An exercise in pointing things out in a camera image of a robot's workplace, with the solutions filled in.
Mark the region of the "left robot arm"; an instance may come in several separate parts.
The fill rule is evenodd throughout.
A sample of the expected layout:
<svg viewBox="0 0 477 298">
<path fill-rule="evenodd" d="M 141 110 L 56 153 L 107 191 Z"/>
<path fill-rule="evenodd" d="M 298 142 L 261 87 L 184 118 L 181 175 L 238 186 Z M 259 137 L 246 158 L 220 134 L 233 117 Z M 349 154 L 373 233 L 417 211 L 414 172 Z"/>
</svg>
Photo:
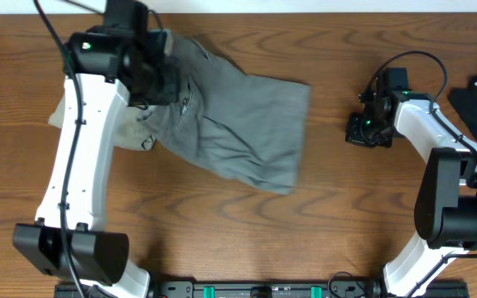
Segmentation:
<svg viewBox="0 0 477 298">
<path fill-rule="evenodd" d="M 65 297 L 149 297 L 151 274 L 128 256 L 129 239 L 106 229 L 114 137 L 129 108 L 179 98 L 168 65 L 169 31 L 99 26 L 62 46 L 64 115 L 55 163 L 33 223 L 12 243 L 39 272 L 67 281 Z"/>
</svg>

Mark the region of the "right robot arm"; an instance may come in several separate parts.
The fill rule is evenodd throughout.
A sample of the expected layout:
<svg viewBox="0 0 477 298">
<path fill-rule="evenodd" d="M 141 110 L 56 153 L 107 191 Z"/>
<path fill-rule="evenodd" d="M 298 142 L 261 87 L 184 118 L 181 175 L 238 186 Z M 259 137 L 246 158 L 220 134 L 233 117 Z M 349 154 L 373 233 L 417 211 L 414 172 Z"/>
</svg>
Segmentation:
<svg viewBox="0 0 477 298">
<path fill-rule="evenodd" d="M 424 296 L 454 260 L 477 259 L 477 143 L 454 127 L 429 94 L 367 91 L 359 100 L 364 110 L 350 114 L 346 142 L 390 147 L 393 137 L 405 137 L 426 163 L 414 207 L 416 231 L 367 295 Z"/>
</svg>

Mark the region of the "grey shorts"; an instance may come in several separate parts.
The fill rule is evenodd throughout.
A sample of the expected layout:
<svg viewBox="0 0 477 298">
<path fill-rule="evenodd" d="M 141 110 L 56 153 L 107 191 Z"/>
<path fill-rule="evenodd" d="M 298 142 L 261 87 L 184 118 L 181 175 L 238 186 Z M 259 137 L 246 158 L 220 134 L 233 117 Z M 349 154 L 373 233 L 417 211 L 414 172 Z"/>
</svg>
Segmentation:
<svg viewBox="0 0 477 298">
<path fill-rule="evenodd" d="M 311 87 L 245 74 L 198 41 L 172 34 L 181 72 L 175 103 L 138 119 L 152 138 L 228 180 L 288 195 L 297 183 Z"/>
</svg>

